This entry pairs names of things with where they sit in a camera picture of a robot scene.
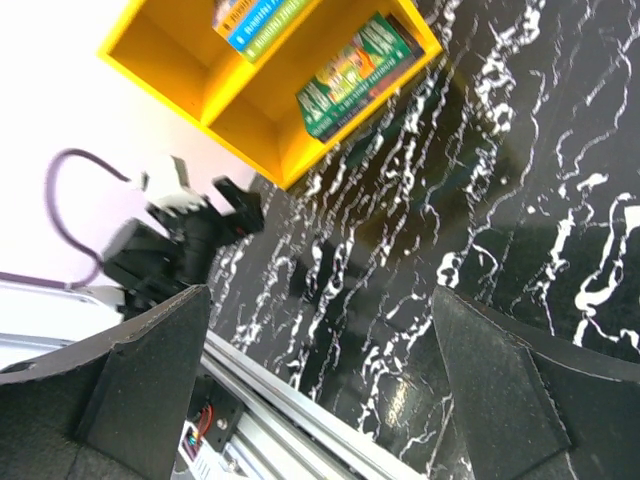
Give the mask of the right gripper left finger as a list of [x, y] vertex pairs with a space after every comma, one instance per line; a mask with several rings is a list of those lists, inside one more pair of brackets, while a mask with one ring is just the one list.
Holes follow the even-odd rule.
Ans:
[[2, 478], [169, 478], [209, 315], [209, 288], [192, 286], [3, 369]]

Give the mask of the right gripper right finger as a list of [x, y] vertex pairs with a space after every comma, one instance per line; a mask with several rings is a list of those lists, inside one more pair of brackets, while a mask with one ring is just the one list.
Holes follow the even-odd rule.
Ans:
[[478, 479], [636, 479], [639, 366], [439, 286], [433, 320]]

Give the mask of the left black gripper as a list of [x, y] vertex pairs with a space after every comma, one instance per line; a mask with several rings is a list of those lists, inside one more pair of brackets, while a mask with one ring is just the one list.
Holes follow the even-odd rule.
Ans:
[[190, 241], [220, 248], [264, 230], [259, 193], [241, 189], [227, 176], [216, 178], [212, 183], [233, 210], [222, 214], [204, 197], [205, 205], [189, 215]]

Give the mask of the blue paperback with round badge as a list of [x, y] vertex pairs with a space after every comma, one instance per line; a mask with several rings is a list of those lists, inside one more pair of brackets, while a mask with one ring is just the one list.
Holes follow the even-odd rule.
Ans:
[[240, 23], [256, 1], [215, 1], [212, 29], [224, 38]]

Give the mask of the lime green comic paperback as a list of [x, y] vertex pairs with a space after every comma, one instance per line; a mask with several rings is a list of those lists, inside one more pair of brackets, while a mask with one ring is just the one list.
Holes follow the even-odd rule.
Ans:
[[243, 57], [255, 63], [289, 24], [306, 8], [309, 0], [285, 0], [251, 40]]

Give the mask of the blue comic paperback book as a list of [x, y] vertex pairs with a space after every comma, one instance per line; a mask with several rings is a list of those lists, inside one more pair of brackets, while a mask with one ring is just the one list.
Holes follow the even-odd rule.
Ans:
[[246, 50], [257, 33], [284, 4], [284, 0], [258, 0], [240, 23], [231, 31], [228, 43], [238, 52]]

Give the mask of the green Storey Treehouse book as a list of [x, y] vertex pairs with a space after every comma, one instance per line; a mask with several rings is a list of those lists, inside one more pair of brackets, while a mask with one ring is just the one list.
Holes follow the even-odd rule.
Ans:
[[391, 14], [374, 14], [296, 94], [307, 133], [326, 135], [371, 89], [423, 53]]

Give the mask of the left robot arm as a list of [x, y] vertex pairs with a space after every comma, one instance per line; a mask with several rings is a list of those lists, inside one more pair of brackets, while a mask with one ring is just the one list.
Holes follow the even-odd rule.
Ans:
[[150, 203], [146, 210], [163, 233], [138, 219], [117, 231], [97, 263], [99, 272], [114, 281], [112, 287], [2, 273], [1, 300], [12, 312], [21, 301], [27, 306], [18, 321], [2, 320], [2, 348], [62, 348], [205, 283], [218, 249], [262, 232], [265, 225], [259, 193], [243, 190], [227, 177], [213, 185], [231, 212], [220, 213], [209, 200], [183, 211]]

